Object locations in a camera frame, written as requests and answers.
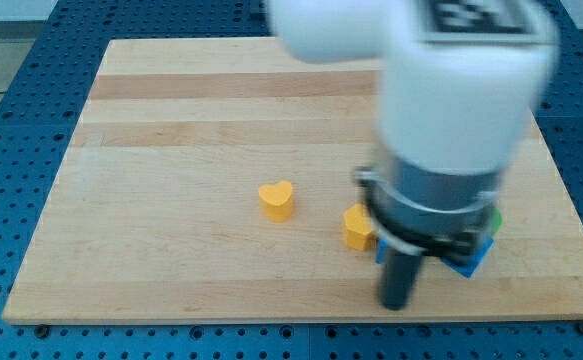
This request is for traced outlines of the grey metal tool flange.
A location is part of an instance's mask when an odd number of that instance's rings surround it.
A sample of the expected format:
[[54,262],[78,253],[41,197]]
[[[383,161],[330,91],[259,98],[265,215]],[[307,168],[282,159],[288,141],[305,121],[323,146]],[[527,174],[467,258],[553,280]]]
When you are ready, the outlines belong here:
[[409,254],[464,260],[490,236],[500,172],[427,170],[381,146],[353,170],[376,233]]

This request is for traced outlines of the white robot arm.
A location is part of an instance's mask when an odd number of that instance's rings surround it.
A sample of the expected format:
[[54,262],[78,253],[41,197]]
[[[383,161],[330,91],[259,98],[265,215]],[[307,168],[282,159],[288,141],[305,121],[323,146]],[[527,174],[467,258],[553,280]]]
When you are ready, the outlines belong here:
[[385,243],[379,298],[406,306],[422,261],[467,263],[559,58],[534,1],[270,1],[271,33],[307,63],[379,59],[374,162],[356,169]]

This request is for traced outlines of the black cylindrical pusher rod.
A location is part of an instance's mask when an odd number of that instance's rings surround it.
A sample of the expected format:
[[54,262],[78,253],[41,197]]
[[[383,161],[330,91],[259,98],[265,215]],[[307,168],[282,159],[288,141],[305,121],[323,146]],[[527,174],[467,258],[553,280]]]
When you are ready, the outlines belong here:
[[390,310],[401,310],[409,301],[423,262],[422,255],[409,255],[392,247],[385,250],[378,297]]

